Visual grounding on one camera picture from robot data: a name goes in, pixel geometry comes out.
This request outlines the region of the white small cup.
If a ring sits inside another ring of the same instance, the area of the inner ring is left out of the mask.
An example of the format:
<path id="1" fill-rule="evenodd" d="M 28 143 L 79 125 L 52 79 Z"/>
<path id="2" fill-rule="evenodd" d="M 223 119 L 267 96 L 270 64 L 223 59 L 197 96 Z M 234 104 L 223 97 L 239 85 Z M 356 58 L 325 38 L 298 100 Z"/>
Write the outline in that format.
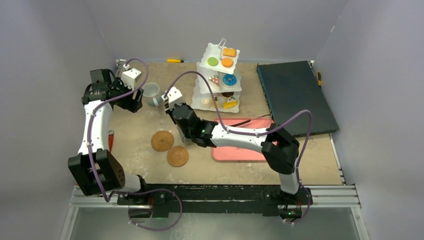
<path id="1" fill-rule="evenodd" d="M 152 107 L 159 107 L 162 101 L 160 86 L 154 82 L 146 83 L 143 87 L 145 102 Z"/>

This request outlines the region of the orange round cookie bottom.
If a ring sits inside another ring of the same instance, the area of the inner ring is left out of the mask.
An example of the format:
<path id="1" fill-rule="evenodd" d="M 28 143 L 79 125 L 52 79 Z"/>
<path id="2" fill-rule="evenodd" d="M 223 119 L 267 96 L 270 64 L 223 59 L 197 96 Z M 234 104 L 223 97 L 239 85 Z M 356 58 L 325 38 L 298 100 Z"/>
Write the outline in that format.
<path id="1" fill-rule="evenodd" d="M 224 57 L 221 60 L 221 65 L 225 68 L 231 68 L 234 65 L 234 61 L 230 57 Z"/>

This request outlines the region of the white three-tier cake stand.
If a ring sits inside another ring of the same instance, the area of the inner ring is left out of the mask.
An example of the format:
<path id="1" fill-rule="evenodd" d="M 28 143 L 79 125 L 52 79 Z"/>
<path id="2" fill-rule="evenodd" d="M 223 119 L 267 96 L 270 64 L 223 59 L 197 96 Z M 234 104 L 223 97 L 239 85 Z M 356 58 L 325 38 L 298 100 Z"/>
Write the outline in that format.
<path id="1" fill-rule="evenodd" d="M 240 111 L 240 96 L 242 92 L 242 86 L 241 86 L 241 80 L 242 77 L 240 74 L 237 73 L 237 63 L 238 58 L 240 56 L 240 50 L 237 50 L 236 57 L 228 57 L 222 55 L 222 50 L 224 48 L 231 48 L 226 46 L 226 39 L 222 38 L 219 43 L 208 43 L 205 52 L 203 54 L 203 57 L 199 62 L 196 63 L 197 72 L 201 74 L 201 76 L 198 76 L 195 82 L 195 87 L 193 90 L 193 96 L 192 96 L 192 103 L 191 107 L 196 110 L 203 110 L 203 111 L 215 111 L 215 106 L 213 101 L 214 97 L 217 96 L 219 100 L 220 107 L 218 107 L 218 110 L 223 113 L 238 113 Z M 210 66 L 207 64 L 207 59 L 209 57 L 216 57 L 219 60 L 219 64 L 216 66 Z M 232 67 L 224 67 L 221 64 L 222 58 L 232 58 L 234 64 Z M 237 77 L 237 83 L 232 86 L 228 87 L 223 84 L 222 78 L 225 74 L 232 74 Z M 220 90 L 216 91 L 210 87 L 209 84 L 209 77 L 212 75 L 218 75 L 219 76 L 219 82 L 220 82 Z M 238 101 L 238 105 L 229 109 L 224 109 L 223 104 L 227 101 L 227 98 L 223 97 L 221 93 L 224 92 L 234 92 L 234 97 Z M 211 99 L 211 107 L 210 108 L 201 108 L 200 101 L 203 98 Z"/>

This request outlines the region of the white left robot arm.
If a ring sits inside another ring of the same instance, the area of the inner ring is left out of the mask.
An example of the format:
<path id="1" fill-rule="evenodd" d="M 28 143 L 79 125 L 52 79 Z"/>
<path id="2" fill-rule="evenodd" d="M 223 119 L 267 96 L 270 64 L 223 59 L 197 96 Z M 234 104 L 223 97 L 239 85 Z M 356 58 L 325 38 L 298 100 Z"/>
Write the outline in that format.
<path id="1" fill-rule="evenodd" d="M 81 98 L 85 111 L 83 140 L 77 155 L 68 159 L 68 168 L 86 196 L 119 191 L 129 192 L 130 199 L 138 205 L 149 199 L 142 178 L 125 173 L 109 145 L 113 108 L 135 113 L 142 107 L 144 91 L 132 92 L 141 75 L 140 70 L 129 67 L 120 77 L 110 69 L 90 71 L 91 83 Z"/>

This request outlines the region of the round waffle coaster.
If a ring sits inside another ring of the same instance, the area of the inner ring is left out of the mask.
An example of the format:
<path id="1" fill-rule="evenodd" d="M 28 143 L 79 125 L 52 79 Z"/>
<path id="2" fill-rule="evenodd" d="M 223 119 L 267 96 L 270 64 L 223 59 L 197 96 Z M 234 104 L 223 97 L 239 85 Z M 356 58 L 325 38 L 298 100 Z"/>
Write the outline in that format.
<path id="1" fill-rule="evenodd" d="M 167 152 L 167 162 L 173 167 L 182 167 L 189 159 L 189 152 L 183 146 L 174 146 Z"/>
<path id="2" fill-rule="evenodd" d="M 152 136 L 150 143 L 155 151 L 164 152 L 174 145 L 174 136 L 169 131 L 160 130 Z"/>

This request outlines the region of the green round macaron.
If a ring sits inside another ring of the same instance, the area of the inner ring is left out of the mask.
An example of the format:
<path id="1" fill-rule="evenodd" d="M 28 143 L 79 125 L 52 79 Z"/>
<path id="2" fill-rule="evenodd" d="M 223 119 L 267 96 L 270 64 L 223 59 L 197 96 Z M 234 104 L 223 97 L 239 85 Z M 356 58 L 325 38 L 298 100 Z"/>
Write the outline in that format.
<path id="1" fill-rule="evenodd" d="M 214 67 L 214 66 L 217 66 L 219 64 L 219 60 L 216 57 L 211 56 L 207 59 L 207 64 L 209 66 Z"/>

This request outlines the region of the yellow triangular sprinkle cake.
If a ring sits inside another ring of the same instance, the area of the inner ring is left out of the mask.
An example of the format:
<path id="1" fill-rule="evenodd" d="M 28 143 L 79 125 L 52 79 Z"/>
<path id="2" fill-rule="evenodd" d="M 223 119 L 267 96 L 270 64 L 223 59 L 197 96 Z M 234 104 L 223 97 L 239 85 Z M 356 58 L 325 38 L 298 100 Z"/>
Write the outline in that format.
<path id="1" fill-rule="evenodd" d="M 238 105 L 238 100 L 234 96 L 227 98 L 226 102 L 222 104 L 224 109 L 230 109 Z"/>

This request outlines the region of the white triangular fruit cake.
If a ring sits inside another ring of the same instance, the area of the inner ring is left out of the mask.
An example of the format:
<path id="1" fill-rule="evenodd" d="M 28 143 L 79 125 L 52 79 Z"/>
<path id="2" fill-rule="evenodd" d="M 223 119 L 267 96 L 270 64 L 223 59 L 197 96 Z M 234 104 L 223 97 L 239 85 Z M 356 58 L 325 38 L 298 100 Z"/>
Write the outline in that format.
<path id="1" fill-rule="evenodd" d="M 208 78 L 209 86 L 215 90 L 219 91 L 221 89 L 220 78 L 218 75 L 214 74 Z"/>

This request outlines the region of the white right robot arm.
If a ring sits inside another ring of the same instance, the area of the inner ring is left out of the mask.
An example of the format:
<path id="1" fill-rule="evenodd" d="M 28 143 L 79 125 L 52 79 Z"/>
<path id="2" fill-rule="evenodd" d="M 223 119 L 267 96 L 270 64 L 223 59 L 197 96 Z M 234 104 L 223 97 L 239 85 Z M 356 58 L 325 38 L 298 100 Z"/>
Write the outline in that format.
<path id="1" fill-rule="evenodd" d="M 268 128 L 240 128 L 200 119 L 186 103 L 164 104 L 165 112 L 179 128 L 180 134 L 203 148 L 236 147 L 261 153 L 269 167 L 279 174 L 280 196 L 288 204 L 300 198 L 296 171 L 299 142 L 278 124 Z"/>

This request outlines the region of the orange rectangular biscuit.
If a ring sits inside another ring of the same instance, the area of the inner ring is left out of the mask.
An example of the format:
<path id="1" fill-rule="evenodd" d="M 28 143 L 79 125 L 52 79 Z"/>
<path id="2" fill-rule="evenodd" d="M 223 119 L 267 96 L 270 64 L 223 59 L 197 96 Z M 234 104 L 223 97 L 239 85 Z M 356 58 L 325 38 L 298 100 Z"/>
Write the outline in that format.
<path id="1" fill-rule="evenodd" d="M 225 47 L 222 50 L 222 55 L 226 56 L 226 57 L 231 57 L 231 58 L 235 58 L 237 56 L 237 50 L 234 48 L 227 48 Z"/>

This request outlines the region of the white round cake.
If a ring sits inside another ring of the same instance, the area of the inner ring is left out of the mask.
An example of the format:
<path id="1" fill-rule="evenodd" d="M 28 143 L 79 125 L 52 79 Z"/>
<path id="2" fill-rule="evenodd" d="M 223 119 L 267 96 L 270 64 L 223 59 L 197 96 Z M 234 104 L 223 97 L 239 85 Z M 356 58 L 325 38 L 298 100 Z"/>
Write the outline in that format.
<path id="1" fill-rule="evenodd" d="M 209 109 L 212 106 L 212 101 L 209 98 L 202 98 L 199 105 L 203 109 Z"/>

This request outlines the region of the blue frosted donut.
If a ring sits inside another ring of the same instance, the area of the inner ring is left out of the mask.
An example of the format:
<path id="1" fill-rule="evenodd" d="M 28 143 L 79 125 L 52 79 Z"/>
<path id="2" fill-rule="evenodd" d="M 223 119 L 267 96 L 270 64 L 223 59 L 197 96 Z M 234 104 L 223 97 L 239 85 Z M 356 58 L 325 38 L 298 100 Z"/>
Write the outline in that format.
<path id="1" fill-rule="evenodd" d="M 238 79 L 234 74 L 225 74 L 222 77 L 222 82 L 225 86 L 233 87 L 238 82 Z"/>

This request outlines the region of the pink serving tray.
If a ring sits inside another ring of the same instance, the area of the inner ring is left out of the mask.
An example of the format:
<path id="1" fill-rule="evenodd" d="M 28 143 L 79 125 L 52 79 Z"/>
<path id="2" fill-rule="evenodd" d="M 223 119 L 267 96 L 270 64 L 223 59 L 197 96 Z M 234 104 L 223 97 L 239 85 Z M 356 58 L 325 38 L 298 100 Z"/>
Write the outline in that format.
<path id="1" fill-rule="evenodd" d="M 269 117 L 261 117 L 257 119 L 249 117 L 224 117 L 223 123 L 228 126 L 239 124 L 250 120 L 245 124 L 242 124 L 242 128 L 248 129 L 259 129 L 269 128 L 274 123 Z M 239 147 L 223 146 L 211 149 L 211 156 L 214 160 L 219 162 L 265 162 L 266 159 L 262 153 L 243 149 Z"/>

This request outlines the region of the grey mug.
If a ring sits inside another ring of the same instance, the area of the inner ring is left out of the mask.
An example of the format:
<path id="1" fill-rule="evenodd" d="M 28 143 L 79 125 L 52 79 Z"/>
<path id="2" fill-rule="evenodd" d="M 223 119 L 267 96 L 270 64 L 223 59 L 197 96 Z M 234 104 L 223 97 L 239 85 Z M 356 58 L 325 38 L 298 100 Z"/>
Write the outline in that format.
<path id="1" fill-rule="evenodd" d="M 190 138 L 185 137 L 184 132 L 181 130 L 181 128 L 180 128 L 179 126 L 177 126 L 177 130 L 178 130 L 179 136 L 180 136 L 180 138 L 181 138 L 181 141 L 182 141 L 184 144 L 189 145 L 189 144 L 192 144 L 192 143 L 193 143 L 193 142 L 192 142 L 192 140 L 191 140 Z"/>

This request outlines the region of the chocolate sprinkle donut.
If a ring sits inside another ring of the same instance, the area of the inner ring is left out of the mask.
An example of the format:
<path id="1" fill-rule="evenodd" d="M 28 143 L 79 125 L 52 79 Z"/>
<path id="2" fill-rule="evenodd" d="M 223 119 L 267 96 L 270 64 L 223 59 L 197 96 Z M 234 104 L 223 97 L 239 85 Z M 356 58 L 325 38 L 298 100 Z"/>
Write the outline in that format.
<path id="1" fill-rule="evenodd" d="M 222 92 L 221 95 L 223 98 L 230 98 L 234 95 L 234 92 Z"/>

